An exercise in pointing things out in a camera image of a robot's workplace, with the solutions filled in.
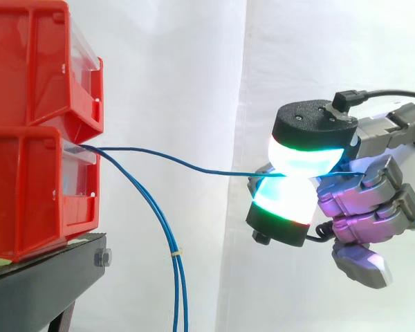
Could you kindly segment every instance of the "green light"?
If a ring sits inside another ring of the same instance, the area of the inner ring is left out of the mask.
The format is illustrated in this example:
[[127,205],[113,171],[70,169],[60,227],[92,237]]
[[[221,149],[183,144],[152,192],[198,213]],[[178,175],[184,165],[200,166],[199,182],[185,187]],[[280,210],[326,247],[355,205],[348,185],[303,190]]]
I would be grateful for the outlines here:
[[265,178],[255,193],[254,202],[284,219],[308,225],[317,206],[317,193],[307,178]]
[[344,149],[298,151],[279,144],[273,137],[269,142],[269,161],[286,176],[312,178],[329,173],[340,161]]

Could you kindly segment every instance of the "red plastic bin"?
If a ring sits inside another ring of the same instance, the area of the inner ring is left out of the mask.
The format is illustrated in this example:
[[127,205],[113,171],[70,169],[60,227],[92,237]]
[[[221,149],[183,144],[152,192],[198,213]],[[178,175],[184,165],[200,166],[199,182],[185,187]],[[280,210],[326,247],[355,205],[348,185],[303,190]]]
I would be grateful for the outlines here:
[[64,1],[0,0],[0,126],[49,126],[74,143],[103,132],[102,60]]
[[100,158],[52,127],[0,127],[0,258],[20,261],[98,226]]

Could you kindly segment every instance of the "bolt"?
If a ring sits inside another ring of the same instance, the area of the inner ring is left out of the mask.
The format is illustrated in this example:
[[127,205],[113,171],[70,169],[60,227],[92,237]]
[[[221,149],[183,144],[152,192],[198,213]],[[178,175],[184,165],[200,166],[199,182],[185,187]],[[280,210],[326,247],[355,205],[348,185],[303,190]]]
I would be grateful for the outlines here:
[[257,232],[256,230],[254,230],[254,232],[252,233],[252,237],[257,243],[263,244],[265,246],[267,246],[270,242],[270,237],[267,237],[266,235]]
[[100,249],[98,252],[98,266],[101,268],[107,268],[112,262],[112,250],[105,248]]

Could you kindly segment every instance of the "white backdrop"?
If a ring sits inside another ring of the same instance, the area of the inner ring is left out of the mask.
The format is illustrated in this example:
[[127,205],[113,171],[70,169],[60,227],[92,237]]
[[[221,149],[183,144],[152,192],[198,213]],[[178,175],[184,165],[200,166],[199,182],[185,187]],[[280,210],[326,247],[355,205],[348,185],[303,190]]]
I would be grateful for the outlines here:
[[[415,0],[69,3],[104,60],[105,131],[95,145],[157,149],[215,169],[230,169],[233,155],[233,168],[249,171],[267,163],[287,102],[415,89]],[[415,331],[415,232],[373,247],[395,282],[370,290],[334,266],[330,243],[257,245],[245,179],[228,192],[227,178],[114,155],[156,197],[183,248],[191,331]],[[415,154],[406,155],[405,180],[415,183]],[[170,331],[172,265],[157,220],[106,162],[101,194],[99,231],[113,263],[77,301],[71,332]]]
[[[92,143],[146,147],[230,169],[245,0],[69,3],[104,60],[105,128]],[[183,249],[191,331],[212,332],[228,179],[154,156],[113,155],[155,197]],[[107,232],[113,261],[77,301],[71,331],[171,331],[174,278],[163,231],[115,167],[103,161],[101,178],[98,231]]]
[[[281,105],[377,88],[415,90],[415,1],[248,0],[234,169],[268,162]],[[415,184],[415,153],[398,155],[409,156],[405,181]],[[249,205],[246,180],[232,179],[217,332],[415,331],[415,232],[372,246],[394,283],[371,290],[335,267],[331,243],[255,243]]]

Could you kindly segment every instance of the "blue wire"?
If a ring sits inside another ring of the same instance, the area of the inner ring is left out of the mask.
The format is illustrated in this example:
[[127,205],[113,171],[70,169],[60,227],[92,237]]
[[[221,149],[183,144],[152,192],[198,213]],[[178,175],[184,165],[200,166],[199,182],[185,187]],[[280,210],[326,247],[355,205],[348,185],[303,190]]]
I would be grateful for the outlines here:
[[[184,160],[178,159],[176,157],[162,154],[157,151],[143,149],[138,147],[92,147],[90,145],[81,145],[83,148],[94,151],[95,153],[101,155],[102,157],[106,158],[109,162],[114,164],[128,179],[131,183],[136,187],[136,189],[142,194],[143,198],[148,202],[151,209],[154,211],[154,214],[157,216],[160,224],[165,232],[167,242],[169,244],[169,249],[171,253],[178,251],[178,246],[174,235],[172,234],[172,230],[167,222],[167,219],[163,213],[163,211],[158,206],[157,202],[155,202],[152,195],[146,190],[145,187],[141,185],[122,165],[120,165],[115,159],[110,157],[110,155],[106,154],[104,151],[137,151],[137,152],[144,152],[147,154],[153,154],[155,156],[160,156],[162,158],[166,158],[172,160],[176,163],[179,163],[183,166],[189,167],[198,172],[202,172],[205,174],[215,174],[215,175],[222,175],[222,176],[245,176],[245,177],[258,177],[258,178],[275,178],[275,177],[284,177],[283,174],[280,173],[249,173],[249,172],[225,172],[225,171],[217,171],[213,169],[205,169],[202,167],[195,166],[193,164],[189,164]],[[320,177],[327,177],[327,176],[358,176],[364,175],[364,173],[360,172],[333,172],[329,174],[322,175]],[[179,299],[179,282],[178,282],[178,272],[180,274],[181,279],[181,289],[183,293],[183,311],[184,311],[184,332],[189,331],[189,315],[188,315],[188,303],[187,303],[187,287],[186,287],[186,279],[185,279],[185,272],[183,268],[183,262],[181,260],[180,255],[176,257],[172,257],[172,267],[174,269],[174,283],[175,283],[175,301],[174,301],[174,323],[173,323],[173,332],[177,331],[178,326],[178,299]]]
[[[251,178],[279,178],[283,177],[284,175],[281,173],[248,173],[248,172],[225,172],[225,171],[216,171],[214,169],[206,169],[202,167],[198,167],[193,164],[189,164],[184,160],[178,159],[176,157],[170,156],[169,154],[162,154],[161,152],[157,152],[154,150],[143,149],[141,147],[99,147],[100,151],[136,151],[136,152],[144,152],[146,154],[153,154],[155,156],[159,156],[162,158],[166,158],[169,160],[174,161],[180,165],[189,167],[194,171],[198,171],[205,174],[215,174],[215,175],[223,175],[223,176],[246,176]],[[320,175],[320,177],[327,177],[327,176],[357,176],[357,175],[364,175],[364,173],[360,172],[333,172],[328,173],[325,175]]]
[[[143,198],[145,198],[146,202],[148,202],[149,206],[154,211],[155,215],[157,216],[160,224],[163,228],[163,231],[166,235],[166,240],[169,244],[169,250],[171,253],[178,251],[178,246],[174,235],[170,229],[170,226],[163,214],[163,211],[159,208],[157,202],[155,202],[152,195],[146,190],[145,187],[141,185],[127,170],[123,168],[117,161],[115,161],[110,155],[106,154],[105,152],[101,151],[98,148],[89,146],[89,145],[82,145],[83,148],[94,151],[95,153],[101,155],[102,157],[106,158],[112,164],[114,164],[128,179],[131,183],[136,187],[136,189],[142,194]],[[172,257],[172,267],[174,269],[174,283],[175,283],[175,301],[174,301],[174,323],[173,323],[173,332],[177,332],[178,327],[178,299],[179,299],[179,282],[178,282],[178,270],[180,270],[180,277],[182,283],[182,292],[183,292],[183,309],[184,309],[184,319],[185,319],[185,332],[189,331],[189,320],[187,314],[187,289],[186,289],[186,280],[185,280],[185,273],[183,269],[183,262],[179,255],[176,257]]]

